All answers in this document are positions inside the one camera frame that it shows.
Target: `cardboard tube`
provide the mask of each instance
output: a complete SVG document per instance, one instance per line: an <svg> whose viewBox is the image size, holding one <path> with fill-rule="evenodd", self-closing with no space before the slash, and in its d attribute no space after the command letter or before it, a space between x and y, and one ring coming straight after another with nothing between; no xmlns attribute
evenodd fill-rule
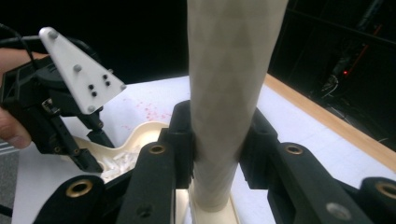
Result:
<svg viewBox="0 0 396 224"><path fill-rule="evenodd" d="M191 125L197 204L228 202L287 0L189 0Z"/></svg>

